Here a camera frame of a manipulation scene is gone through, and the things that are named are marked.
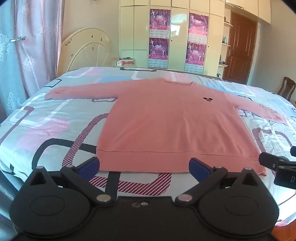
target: sweater hem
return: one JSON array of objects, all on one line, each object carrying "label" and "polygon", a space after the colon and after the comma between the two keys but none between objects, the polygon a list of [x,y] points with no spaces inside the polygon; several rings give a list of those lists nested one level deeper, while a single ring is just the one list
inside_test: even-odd
[{"label": "sweater hem", "polygon": [[240,156],[223,156],[199,154],[196,152],[121,152],[96,150],[100,160],[100,171],[110,172],[151,172],[178,173],[188,172],[188,164],[195,157],[207,165],[223,166],[229,172],[241,172],[245,167],[251,167],[257,174],[265,174],[265,167],[258,159]]}]

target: poster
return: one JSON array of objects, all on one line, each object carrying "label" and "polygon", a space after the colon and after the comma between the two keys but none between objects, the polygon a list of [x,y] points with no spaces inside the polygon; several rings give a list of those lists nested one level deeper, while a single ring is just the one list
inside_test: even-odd
[{"label": "poster", "polygon": [[169,39],[149,38],[149,67],[168,67]]},{"label": "poster", "polygon": [[203,73],[209,17],[189,13],[188,42],[185,71]]},{"label": "poster", "polygon": [[203,73],[206,45],[200,43],[187,43],[185,71]]},{"label": "poster", "polygon": [[189,16],[188,42],[207,44],[209,17],[195,13]]},{"label": "poster", "polygon": [[151,38],[170,38],[170,10],[150,9],[149,36]]}]

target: metal screw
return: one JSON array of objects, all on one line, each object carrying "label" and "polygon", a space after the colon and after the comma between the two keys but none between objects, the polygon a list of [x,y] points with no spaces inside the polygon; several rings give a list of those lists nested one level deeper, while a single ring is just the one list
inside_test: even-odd
[{"label": "metal screw", "polygon": [[141,205],[142,205],[142,206],[148,206],[149,203],[148,203],[148,202],[141,202]]},{"label": "metal screw", "polygon": [[189,194],[181,194],[178,196],[178,199],[182,202],[189,202],[192,200],[192,196]]},{"label": "metal screw", "polygon": [[96,199],[100,202],[108,202],[111,200],[111,197],[107,194],[101,194],[101,195],[97,196]]},{"label": "metal screw", "polygon": [[137,202],[134,202],[134,203],[132,204],[132,206],[133,206],[133,207],[140,207],[141,205],[140,205],[139,203],[137,203]]}]

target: pink floral curtain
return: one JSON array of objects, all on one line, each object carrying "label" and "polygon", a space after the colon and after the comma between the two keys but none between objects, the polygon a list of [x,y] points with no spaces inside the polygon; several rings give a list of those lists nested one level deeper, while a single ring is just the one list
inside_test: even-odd
[{"label": "pink floral curtain", "polygon": [[15,0],[15,35],[21,77],[28,97],[55,79],[59,60],[63,0]]}]

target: bedspread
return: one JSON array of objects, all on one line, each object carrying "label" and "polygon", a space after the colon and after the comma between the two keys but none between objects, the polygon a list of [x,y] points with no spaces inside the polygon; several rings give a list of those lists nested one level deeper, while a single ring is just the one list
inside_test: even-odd
[{"label": "bedspread", "polygon": [[[25,181],[37,165],[45,166],[48,171],[56,171],[64,165],[79,165],[94,156],[98,133],[116,99],[44,100],[44,95],[53,88],[160,77],[179,82],[194,81],[249,98],[283,114],[288,126],[239,110],[259,151],[296,161],[289,152],[291,146],[296,145],[296,109],[276,94],[194,74],[129,67],[90,67],[71,71],[51,81],[1,124],[0,167]],[[295,190],[274,185],[275,173],[269,169],[266,172],[267,176],[261,179],[279,205],[277,224],[285,225],[296,218],[296,206],[293,205],[296,201]],[[90,182],[104,190],[108,178],[111,178],[110,173],[99,172]],[[197,181],[188,173],[121,173],[118,195],[175,198],[196,184]]]}]

